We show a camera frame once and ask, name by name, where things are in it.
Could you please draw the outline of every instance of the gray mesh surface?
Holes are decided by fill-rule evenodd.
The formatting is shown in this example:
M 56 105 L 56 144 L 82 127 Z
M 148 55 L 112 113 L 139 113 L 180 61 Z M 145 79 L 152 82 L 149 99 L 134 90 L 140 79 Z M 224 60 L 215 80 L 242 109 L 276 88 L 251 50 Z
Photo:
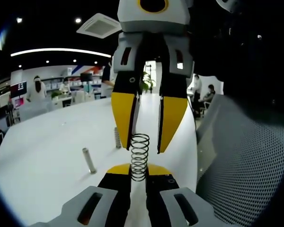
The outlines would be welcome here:
M 250 108 L 216 95 L 197 131 L 196 193 L 217 218 L 244 227 L 269 204 L 284 174 L 284 116 Z

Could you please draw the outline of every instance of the potted plant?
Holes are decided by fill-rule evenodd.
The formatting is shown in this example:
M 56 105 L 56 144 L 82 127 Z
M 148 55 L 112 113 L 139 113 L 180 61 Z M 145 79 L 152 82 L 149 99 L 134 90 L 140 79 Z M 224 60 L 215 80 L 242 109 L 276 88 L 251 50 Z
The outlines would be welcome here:
M 144 72 L 143 80 L 140 85 L 141 91 L 142 92 L 144 91 L 145 93 L 150 91 L 152 93 L 153 82 L 155 81 L 151 79 L 151 76 L 147 72 Z
M 52 100 L 57 101 L 59 99 L 59 95 L 61 95 L 61 91 L 53 91 L 51 94 Z

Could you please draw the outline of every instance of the white shirt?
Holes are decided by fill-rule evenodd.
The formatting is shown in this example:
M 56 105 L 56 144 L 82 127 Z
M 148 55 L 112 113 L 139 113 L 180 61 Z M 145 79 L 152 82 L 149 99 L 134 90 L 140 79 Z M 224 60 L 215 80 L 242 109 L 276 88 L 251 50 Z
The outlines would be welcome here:
M 110 66 L 109 81 L 115 81 L 116 77 L 117 77 L 117 73 L 114 73 L 113 67 Z M 112 91 L 113 91 L 112 86 L 109 86 L 105 83 L 101 83 L 101 96 L 102 97 L 111 97 Z
M 70 93 L 71 92 L 70 85 L 69 84 L 65 85 L 64 83 L 62 83 L 60 85 L 59 91 L 61 91 L 63 93 L 68 93 L 68 92 Z
M 43 82 L 41 82 L 41 90 L 36 91 L 35 83 L 27 91 L 27 99 L 31 102 L 41 101 L 46 97 L 46 87 Z
M 199 93 L 199 94 L 201 93 L 202 82 L 201 82 L 200 78 L 199 79 L 195 79 L 195 86 L 192 87 L 192 90 L 197 92 L 197 93 Z

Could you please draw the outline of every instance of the white tabletop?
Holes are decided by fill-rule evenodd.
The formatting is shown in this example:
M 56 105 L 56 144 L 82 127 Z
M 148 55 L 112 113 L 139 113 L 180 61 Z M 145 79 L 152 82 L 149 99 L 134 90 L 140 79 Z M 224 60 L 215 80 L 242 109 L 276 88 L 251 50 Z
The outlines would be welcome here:
M 143 95 L 137 132 L 151 138 L 149 163 L 166 167 L 180 187 L 195 191 L 197 151 L 195 124 L 188 107 L 173 140 L 157 155 L 158 95 Z M 130 163 L 130 152 L 115 149 L 115 121 L 110 99 L 59 109 L 14 125 L 0 148 L 0 192 L 25 225 L 60 215 L 62 205 L 106 171 Z M 87 147 L 97 173 L 90 175 L 82 148 Z M 151 226 L 145 204 L 145 182 L 132 183 L 131 208 L 125 226 Z

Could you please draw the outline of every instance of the person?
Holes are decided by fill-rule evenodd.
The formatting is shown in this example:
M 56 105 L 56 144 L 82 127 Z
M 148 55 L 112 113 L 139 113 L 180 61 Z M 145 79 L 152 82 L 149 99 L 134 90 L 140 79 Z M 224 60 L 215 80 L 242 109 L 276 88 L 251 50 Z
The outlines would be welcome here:
M 39 76 L 35 76 L 34 84 L 27 91 L 27 101 L 36 102 L 46 98 L 46 86 Z
M 212 99 L 213 99 L 215 94 L 216 94 L 216 92 L 214 90 L 214 86 L 212 84 L 210 84 L 210 85 L 208 85 L 208 93 L 204 96 L 203 99 L 200 99 L 199 102 L 200 103 L 207 102 L 207 103 L 205 103 L 205 105 L 206 105 L 206 108 L 208 109 L 209 103 L 212 102 Z
M 197 105 L 197 103 L 200 99 L 200 96 L 201 96 L 201 89 L 202 89 L 202 81 L 201 81 L 198 74 L 195 74 L 194 84 L 195 84 L 195 86 L 191 88 L 194 91 L 193 104 Z
M 112 59 L 109 60 L 108 64 L 104 67 L 101 83 L 101 98 L 107 98 L 111 96 L 112 89 L 115 84 L 112 80 Z
M 195 82 L 194 87 L 191 88 L 191 90 L 194 91 L 193 100 L 191 100 L 193 113 L 195 118 L 200 117 L 200 111 L 199 111 L 199 99 L 201 96 L 201 90 L 202 90 L 202 82 L 198 74 L 195 74 Z
M 64 78 L 63 83 L 60 85 L 59 91 L 61 91 L 63 94 L 71 93 L 71 88 L 67 78 Z

